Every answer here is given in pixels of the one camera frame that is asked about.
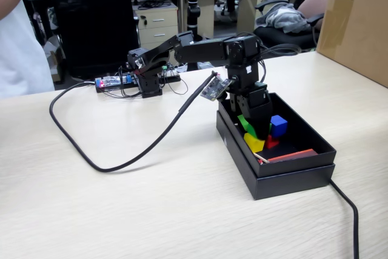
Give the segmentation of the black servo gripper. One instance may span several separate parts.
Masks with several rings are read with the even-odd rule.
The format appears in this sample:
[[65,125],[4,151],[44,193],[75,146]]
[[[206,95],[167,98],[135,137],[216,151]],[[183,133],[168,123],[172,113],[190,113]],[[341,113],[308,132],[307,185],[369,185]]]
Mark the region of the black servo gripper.
[[230,108],[233,122],[243,131],[250,124],[259,140],[266,140],[270,132],[273,105],[267,85],[259,82],[258,64],[227,65],[228,79],[233,82],[230,93]]

